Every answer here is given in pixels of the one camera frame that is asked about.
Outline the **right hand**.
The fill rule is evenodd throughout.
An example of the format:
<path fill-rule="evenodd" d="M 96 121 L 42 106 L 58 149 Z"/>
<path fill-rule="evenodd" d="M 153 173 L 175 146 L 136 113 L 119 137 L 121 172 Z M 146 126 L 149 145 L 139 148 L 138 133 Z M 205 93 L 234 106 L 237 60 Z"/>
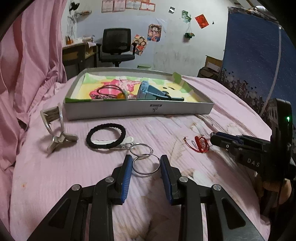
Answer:
<path fill-rule="evenodd" d="M 273 202 L 273 207 L 284 204 L 292 193 L 292 185 L 290 180 L 285 179 L 280 183 L 262 181 L 259 174 L 255 177 L 255 192 L 259 201 L 263 199 L 264 191 L 271 191 L 276 193 L 276 200 Z"/>

